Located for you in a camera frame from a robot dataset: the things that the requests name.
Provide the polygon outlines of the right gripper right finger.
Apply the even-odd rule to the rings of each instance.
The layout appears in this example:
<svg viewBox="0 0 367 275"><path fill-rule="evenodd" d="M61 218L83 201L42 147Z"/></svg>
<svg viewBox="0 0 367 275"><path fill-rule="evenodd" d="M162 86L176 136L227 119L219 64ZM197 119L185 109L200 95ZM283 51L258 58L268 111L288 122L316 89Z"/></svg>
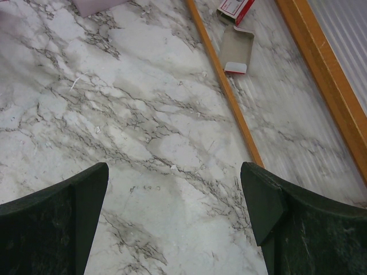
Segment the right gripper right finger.
<svg viewBox="0 0 367 275"><path fill-rule="evenodd" d="M257 164L240 172L268 274L366 274L366 210L323 197Z"/></svg>

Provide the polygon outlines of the pink paper bag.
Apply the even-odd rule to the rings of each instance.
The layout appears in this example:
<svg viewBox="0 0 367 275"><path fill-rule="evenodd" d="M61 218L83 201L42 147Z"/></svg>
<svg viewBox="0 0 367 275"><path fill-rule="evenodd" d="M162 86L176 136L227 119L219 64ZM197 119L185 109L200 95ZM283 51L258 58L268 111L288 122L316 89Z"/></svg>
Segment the pink paper bag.
<svg viewBox="0 0 367 275"><path fill-rule="evenodd" d="M82 17L126 3L128 0L72 0Z"/></svg>

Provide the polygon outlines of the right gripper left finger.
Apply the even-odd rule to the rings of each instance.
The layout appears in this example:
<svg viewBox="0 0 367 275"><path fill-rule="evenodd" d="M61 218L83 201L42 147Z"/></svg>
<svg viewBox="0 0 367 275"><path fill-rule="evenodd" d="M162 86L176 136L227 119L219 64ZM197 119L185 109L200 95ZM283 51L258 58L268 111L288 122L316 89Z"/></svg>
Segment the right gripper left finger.
<svg viewBox="0 0 367 275"><path fill-rule="evenodd" d="M1 205L1 274L84 274L109 168L77 175Z"/></svg>

